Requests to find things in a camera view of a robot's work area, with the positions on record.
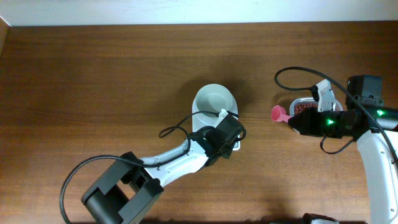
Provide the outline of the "pink plastic measuring scoop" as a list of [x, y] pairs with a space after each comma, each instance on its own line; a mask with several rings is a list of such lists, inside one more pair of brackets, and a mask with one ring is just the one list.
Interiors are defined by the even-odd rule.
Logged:
[[285, 108], [275, 105], [271, 111], [271, 119], [273, 122], [288, 122], [291, 116], [286, 114]]

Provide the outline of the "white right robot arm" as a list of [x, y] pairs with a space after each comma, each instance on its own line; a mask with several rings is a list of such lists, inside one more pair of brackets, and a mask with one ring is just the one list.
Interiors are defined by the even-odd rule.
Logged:
[[350, 137], [366, 173], [371, 223], [397, 223], [397, 110], [384, 106], [381, 77], [349, 77], [345, 111], [324, 109], [334, 102], [316, 89], [318, 108], [289, 118], [289, 126], [305, 136]]

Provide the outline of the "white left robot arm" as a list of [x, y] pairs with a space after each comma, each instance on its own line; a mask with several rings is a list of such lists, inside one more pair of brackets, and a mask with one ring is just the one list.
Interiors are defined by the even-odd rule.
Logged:
[[139, 223], [166, 185], [221, 157], [229, 158], [245, 134], [244, 126], [226, 113], [214, 126], [188, 134], [181, 145], [158, 156], [138, 159], [127, 152], [93, 183], [81, 202], [96, 223]]

